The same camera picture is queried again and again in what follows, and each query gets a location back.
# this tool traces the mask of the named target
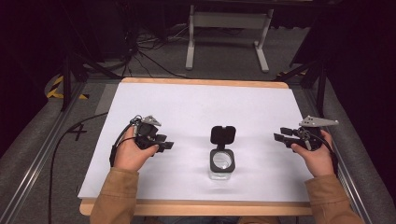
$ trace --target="metal leg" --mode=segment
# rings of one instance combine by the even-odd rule
[[[95,69],[96,71],[106,75],[107,77],[113,78],[113,79],[123,79],[123,77],[120,77],[117,74],[114,74],[113,72],[107,70],[106,68],[104,68],[103,66],[101,66],[100,64],[94,62],[93,60],[86,58],[82,55],[79,55],[77,53],[73,53],[72,56],[70,58],[73,58],[74,62],[76,62],[76,64],[78,64],[79,67],[81,67],[84,63],[86,63],[87,65],[89,65],[90,67],[92,67],[93,69]]]
[[[318,81],[318,96],[317,96],[317,109],[321,118],[324,118],[323,114],[323,102],[324,102],[324,92],[326,88],[326,77],[327,71],[324,65],[321,65],[320,76]]]
[[[284,82],[284,81],[288,80],[289,78],[294,77],[295,75],[298,75],[298,74],[302,73],[306,69],[313,67],[316,63],[317,62],[314,61],[314,62],[311,62],[311,63],[306,63],[306,64],[303,64],[303,65],[300,65],[300,66],[294,68],[293,70],[289,71],[288,73],[286,73],[284,76],[275,78],[273,81]]]
[[[190,22],[189,22],[189,48],[187,49],[186,69],[192,70],[194,61],[194,6],[190,6]]]
[[[64,59],[64,66],[62,68],[62,76],[64,76],[64,103],[62,105],[61,111],[65,111],[66,108],[70,105],[71,102],[71,94],[72,94],[72,85],[71,85],[71,77],[70,77],[70,63],[69,57],[66,56]]]
[[[267,36],[268,29],[270,27],[270,23],[271,23],[271,19],[273,17],[273,14],[274,14],[274,10],[273,9],[268,10],[268,13],[267,13],[267,16],[265,18],[264,24],[262,26],[262,37],[260,38],[260,41],[255,41],[254,42],[255,49],[256,49],[256,52],[257,52],[257,57],[259,58],[260,66],[262,67],[262,71],[264,73],[269,72],[269,68],[268,68],[268,63],[265,60],[264,52],[262,51],[262,46],[264,45],[264,40],[265,40],[265,37]]]

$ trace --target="sleeve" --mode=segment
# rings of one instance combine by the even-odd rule
[[[305,182],[312,213],[317,224],[362,224],[335,175],[324,175]]]
[[[136,205],[139,173],[112,167],[93,206],[90,222],[130,223]]]

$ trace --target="hand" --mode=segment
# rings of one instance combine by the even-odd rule
[[[123,141],[117,149],[114,167],[137,172],[145,161],[157,152],[158,145],[142,150],[132,137],[134,137],[134,128],[130,127],[121,139],[121,141],[127,140]]]
[[[332,136],[323,130],[320,132],[330,147],[332,147]],[[323,144],[315,151],[308,151],[297,144],[291,144],[291,149],[304,158],[306,167],[314,177],[334,174],[330,151]]]

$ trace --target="wire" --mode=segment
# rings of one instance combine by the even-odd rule
[[[107,70],[109,70],[109,71],[113,71],[113,70],[116,70],[116,69],[118,69],[118,68],[121,68],[121,67],[123,67],[125,64],[127,64],[128,63],[128,60],[124,60],[124,61],[122,61],[121,63],[117,63],[117,64],[114,64],[114,65],[110,65],[109,67],[104,67],[105,69],[107,69]],[[96,69],[94,69],[94,68],[91,68],[91,67],[84,67],[85,68],[85,70],[87,71],[87,72],[89,72],[89,73],[97,73],[98,71],[96,71]]]
[[[146,71],[148,72],[148,75],[149,75],[150,77],[153,77],[153,76],[151,75],[151,73],[149,72],[149,70],[147,69],[147,67],[143,66],[143,64],[136,58],[136,56],[134,56],[134,58],[140,63],[140,66],[142,66],[144,69],[146,69]]]
[[[131,140],[131,139],[134,139],[134,137],[122,139],[122,141],[119,142],[119,144],[117,145],[117,147],[119,147],[123,142],[125,142],[125,141],[127,141],[127,140]]]
[[[323,143],[324,146],[326,146],[327,149],[329,149],[330,156],[332,157],[332,168],[334,170],[334,174],[338,177],[338,158],[337,158],[337,155],[335,154],[335,152],[330,147],[330,144],[321,137],[318,137],[312,133],[310,135],[313,136],[314,138],[318,139],[321,143]]]
[[[177,75],[177,74],[175,74],[175,73],[173,73],[173,72],[171,72],[171,71],[169,71],[169,70],[167,70],[166,68],[164,68],[162,65],[160,65],[160,64],[158,64],[157,62],[155,62],[153,59],[151,59],[148,55],[146,55],[145,53],[143,53],[142,51],[138,51],[140,54],[142,54],[142,55],[144,55],[146,58],[148,58],[150,61],[152,61],[152,62],[154,62],[155,64],[157,64],[158,66],[160,66],[163,70],[165,70],[167,73],[169,73],[169,74],[171,74],[171,75],[173,75],[173,76],[175,76],[175,77],[183,77],[183,76],[180,76],[180,75]]]
[[[236,32],[233,33],[233,29],[231,28],[218,28],[216,31],[227,34],[227,35],[240,35],[244,29],[236,29]]]
[[[128,72],[129,72],[129,76],[132,77],[132,71],[131,71],[131,68],[129,67],[129,64],[128,64]]]
[[[178,37],[179,35],[184,35],[188,31],[188,28],[189,27],[186,26],[186,27],[182,28],[181,30],[177,31],[177,33],[175,35],[173,35],[171,37],[166,37],[165,41],[161,41],[161,39],[154,38],[153,37],[154,35],[151,35],[148,38],[145,38],[145,39],[137,41],[138,47],[141,50],[147,51],[147,50],[152,50],[152,49],[160,49],[163,46],[165,46],[166,44],[175,43],[175,42],[179,41],[180,39],[188,40],[188,39],[183,38],[183,37]],[[141,45],[141,44],[145,44],[145,43],[148,43],[148,42],[152,42],[152,46],[151,47],[146,47],[146,46],[142,46]]]
[[[90,119],[95,119],[95,118],[101,117],[101,116],[106,115],[106,114],[108,114],[108,112],[103,113],[103,114],[99,114],[99,115],[95,115],[95,116],[89,117],[89,118],[87,118],[87,119],[83,119],[83,120],[81,120],[81,121],[75,123],[75,124],[72,125],[70,128],[68,128],[66,132],[64,132],[64,133],[62,134],[62,136],[59,138],[59,140],[58,140],[58,142],[57,142],[57,144],[56,144],[56,146],[55,146],[55,149],[53,149],[52,159],[51,159],[51,163],[50,163],[50,170],[49,170],[49,204],[48,204],[48,207],[49,207],[49,208],[48,208],[48,209],[49,209],[49,212],[48,212],[49,224],[52,223],[52,208],[51,208],[51,206],[52,206],[53,166],[54,166],[54,163],[55,163],[55,156],[56,156],[56,152],[57,152],[57,150],[58,150],[58,148],[59,148],[59,145],[61,144],[62,140],[64,139],[64,137],[66,136],[67,133],[70,133],[70,132],[72,132],[73,130],[75,130],[75,129],[76,129],[77,127],[79,127],[83,122],[85,122],[85,121],[87,121],[87,120],[90,120]]]
[[[127,66],[127,64],[124,65],[124,69],[122,70],[122,74],[121,74],[122,77],[123,77],[124,74],[125,74],[126,66]]]
[[[121,138],[123,137],[123,135],[126,133],[126,131],[132,126],[132,124],[128,124],[124,130],[122,130],[122,132],[120,133],[119,137],[117,138],[116,142],[114,143],[113,146],[115,146],[116,148],[119,146],[119,141],[121,140]]]

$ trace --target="metal frame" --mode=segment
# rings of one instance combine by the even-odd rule
[[[264,73],[269,72],[268,63],[265,60],[262,46],[270,27],[274,10],[269,9],[267,13],[262,14],[244,14],[244,13],[218,13],[218,12],[195,12],[194,5],[190,6],[189,21],[189,47],[187,49],[186,69],[192,70],[194,60],[194,28],[195,27],[225,27],[225,28],[243,28],[243,29],[262,29],[259,41],[254,42],[254,48],[259,59],[260,67]]]
[[[314,111],[313,116],[318,115],[318,111],[316,107],[314,106],[315,104],[315,96],[311,91],[304,90],[305,96],[308,99],[308,103],[312,108],[312,111]],[[323,127],[326,132],[330,133],[330,130],[328,127]],[[347,166],[339,154],[338,147],[336,143],[333,141],[332,146],[335,149],[335,154],[337,155],[338,158],[338,179],[340,180],[341,184],[343,185],[344,189],[346,190],[346,194],[349,196],[351,200],[351,206],[352,209],[359,214],[361,219],[363,219],[365,224],[373,224],[373,221],[371,220],[366,207],[363,204],[363,201],[361,200],[361,196],[358,193],[358,190],[356,189],[356,184],[353,178],[350,176],[349,171],[347,170]]]
[[[43,169],[47,161],[47,158],[53,152],[56,142],[61,135],[60,131],[63,125],[65,124],[69,112],[71,111],[73,104],[77,101],[78,97],[81,95],[84,87],[85,87],[85,83],[79,82],[76,84],[75,90],[71,95],[71,101],[69,102],[70,103],[69,106],[64,110],[64,112],[61,112],[58,118],[55,120],[55,123],[49,132],[49,135],[47,136],[42,147],[35,156],[35,159],[33,160],[29,169],[26,171],[26,174],[22,182],[20,183],[19,187],[14,193],[14,196],[12,197],[11,201],[8,203],[6,210],[0,217],[0,224],[13,223],[24,201],[29,195],[30,190],[35,184],[35,181],[40,175],[41,170]]]

